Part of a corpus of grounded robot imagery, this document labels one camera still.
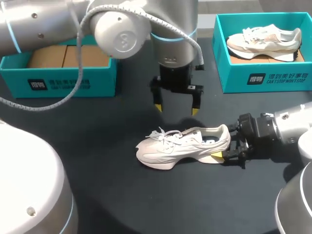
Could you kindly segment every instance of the teal shoe box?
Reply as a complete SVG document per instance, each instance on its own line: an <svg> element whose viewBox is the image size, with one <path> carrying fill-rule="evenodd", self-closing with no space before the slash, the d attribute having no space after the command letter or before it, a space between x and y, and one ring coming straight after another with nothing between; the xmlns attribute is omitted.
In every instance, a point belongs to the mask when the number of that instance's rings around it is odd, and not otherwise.
<svg viewBox="0 0 312 234"><path fill-rule="evenodd" d="M304 62L232 64L226 38L243 29L274 24L282 30L302 30ZM212 39L224 93L312 90L312 19L308 13L248 13L216 16Z"/></svg>
<svg viewBox="0 0 312 234"><path fill-rule="evenodd" d="M83 45L96 45L92 36ZM61 45L76 45L70 40ZM4 57L0 74L14 98L63 98L73 89L78 68L26 68L32 52ZM109 58L107 67L84 67L83 80L75 97L113 97L115 95L117 60Z"/></svg>

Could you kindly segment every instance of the shoe sole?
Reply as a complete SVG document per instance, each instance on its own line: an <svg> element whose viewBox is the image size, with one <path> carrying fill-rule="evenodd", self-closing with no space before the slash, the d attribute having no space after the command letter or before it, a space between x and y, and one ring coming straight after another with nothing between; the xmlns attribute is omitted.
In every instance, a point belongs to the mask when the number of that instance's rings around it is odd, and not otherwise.
<svg viewBox="0 0 312 234"><path fill-rule="evenodd" d="M200 156L189 156L189 158L194 158L197 161L201 162L201 163L208 163L208 164L221 164L224 162L224 159L221 157L214 157L211 155L200 155ZM141 161L138 157L137 159L143 163L145 166L154 168L154 169L158 169L158 170L170 170L172 169L181 159L176 159L174 162L170 162L170 163L161 163L161 164L151 164L151 163L147 163L147 162L143 162Z"/></svg>
<svg viewBox="0 0 312 234"><path fill-rule="evenodd" d="M284 61L284 62L293 62L295 53L280 53L280 52L274 52L274 51L262 51L258 53L247 53L247 52L242 52L238 50L234 50L228 46L229 51L232 51L235 55L244 58L244 59L253 59L254 57L258 55L267 55L270 56L271 58L279 61Z"/></svg>

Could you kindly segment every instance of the shoe lace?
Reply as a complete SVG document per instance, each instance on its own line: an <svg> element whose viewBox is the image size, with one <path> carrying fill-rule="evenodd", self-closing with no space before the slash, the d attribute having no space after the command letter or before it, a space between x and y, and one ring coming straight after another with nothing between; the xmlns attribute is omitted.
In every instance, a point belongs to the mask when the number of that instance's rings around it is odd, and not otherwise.
<svg viewBox="0 0 312 234"><path fill-rule="evenodd" d="M183 137L183 135L180 131L173 130L173 131L165 132L162 128L159 127L159 129L160 129L160 133L157 131L152 131L152 133L146 137L149 137L153 140L162 141L164 149L169 149L170 147L173 147L175 144L176 145L182 144L181 138Z"/></svg>
<svg viewBox="0 0 312 234"><path fill-rule="evenodd" d="M261 40L263 36L261 35L261 27L256 28L246 28L243 29L243 36L246 42Z"/></svg>

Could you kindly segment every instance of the white sneaker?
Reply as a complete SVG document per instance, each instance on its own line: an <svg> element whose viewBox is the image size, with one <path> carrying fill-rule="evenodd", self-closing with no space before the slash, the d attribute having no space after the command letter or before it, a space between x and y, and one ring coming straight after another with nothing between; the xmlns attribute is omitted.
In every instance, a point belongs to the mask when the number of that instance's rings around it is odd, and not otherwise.
<svg viewBox="0 0 312 234"><path fill-rule="evenodd" d="M217 128L191 128L184 132L153 131L136 147L138 160L148 167L169 170L181 159L192 157L203 163L223 163L211 154L226 150L231 136L226 125Z"/></svg>
<svg viewBox="0 0 312 234"><path fill-rule="evenodd" d="M243 29L227 39L230 52L243 59L267 55L280 61L294 61L301 45L301 30L284 31L274 24L267 27Z"/></svg>

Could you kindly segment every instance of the logo on box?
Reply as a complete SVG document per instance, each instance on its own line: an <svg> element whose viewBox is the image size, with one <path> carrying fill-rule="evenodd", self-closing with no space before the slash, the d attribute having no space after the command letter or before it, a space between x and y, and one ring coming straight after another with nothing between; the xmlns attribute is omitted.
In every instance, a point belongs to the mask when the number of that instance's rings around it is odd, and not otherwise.
<svg viewBox="0 0 312 234"><path fill-rule="evenodd" d="M253 84L262 84L265 78L265 73L253 73L250 74L248 78L248 85L253 85Z"/></svg>
<svg viewBox="0 0 312 234"><path fill-rule="evenodd" d="M48 90L43 79L29 79L28 83L30 85L30 88L34 91Z"/></svg>

